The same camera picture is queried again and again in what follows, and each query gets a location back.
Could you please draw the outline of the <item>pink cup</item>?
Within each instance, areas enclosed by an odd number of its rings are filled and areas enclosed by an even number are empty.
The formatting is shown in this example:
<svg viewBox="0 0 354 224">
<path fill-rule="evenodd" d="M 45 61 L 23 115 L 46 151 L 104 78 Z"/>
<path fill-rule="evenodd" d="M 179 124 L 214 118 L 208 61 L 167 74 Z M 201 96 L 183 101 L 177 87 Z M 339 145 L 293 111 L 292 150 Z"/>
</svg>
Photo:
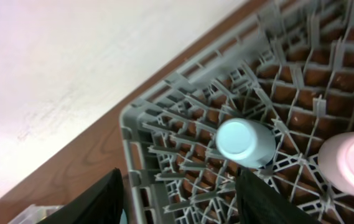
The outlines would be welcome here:
<svg viewBox="0 0 354 224">
<path fill-rule="evenodd" d="M 320 147 L 321 174 L 339 191 L 354 195 L 354 132 L 326 140 Z"/>
</svg>

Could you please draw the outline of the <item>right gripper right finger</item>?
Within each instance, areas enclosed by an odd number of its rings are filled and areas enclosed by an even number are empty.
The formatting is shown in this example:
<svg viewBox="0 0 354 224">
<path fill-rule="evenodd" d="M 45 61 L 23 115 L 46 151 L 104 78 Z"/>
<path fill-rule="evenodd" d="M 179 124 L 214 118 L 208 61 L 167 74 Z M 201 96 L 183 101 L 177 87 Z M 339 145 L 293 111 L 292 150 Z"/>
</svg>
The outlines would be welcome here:
<svg viewBox="0 0 354 224">
<path fill-rule="evenodd" d="M 243 224 L 318 223 L 245 167 L 237 170 L 235 189 L 239 219 Z"/>
</svg>

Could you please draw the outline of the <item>light blue cup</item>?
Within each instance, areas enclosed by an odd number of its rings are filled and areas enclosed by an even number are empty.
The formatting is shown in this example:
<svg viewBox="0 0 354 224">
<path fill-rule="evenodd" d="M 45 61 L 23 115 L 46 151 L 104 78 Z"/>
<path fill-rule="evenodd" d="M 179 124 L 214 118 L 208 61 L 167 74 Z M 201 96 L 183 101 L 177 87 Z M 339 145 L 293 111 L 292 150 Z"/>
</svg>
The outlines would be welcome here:
<svg viewBox="0 0 354 224">
<path fill-rule="evenodd" d="M 266 166 L 276 153 L 276 138 L 265 125 L 232 118 L 217 129 L 217 150 L 225 158 L 247 168 Z"/>
</svg>

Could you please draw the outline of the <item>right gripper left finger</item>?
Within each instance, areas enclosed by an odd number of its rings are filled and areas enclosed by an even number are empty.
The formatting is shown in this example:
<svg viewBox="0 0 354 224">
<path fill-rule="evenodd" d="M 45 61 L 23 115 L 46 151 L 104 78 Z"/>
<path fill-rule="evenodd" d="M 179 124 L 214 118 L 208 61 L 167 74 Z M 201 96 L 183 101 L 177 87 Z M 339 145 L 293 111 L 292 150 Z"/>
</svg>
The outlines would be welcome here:
<svg viewBox="0 0 354 224">
<path fill-rule="evenodd" d="M 123 178 L 115 168 L 39 224 L 119 224 L 123 206 Z"/>
</svg>

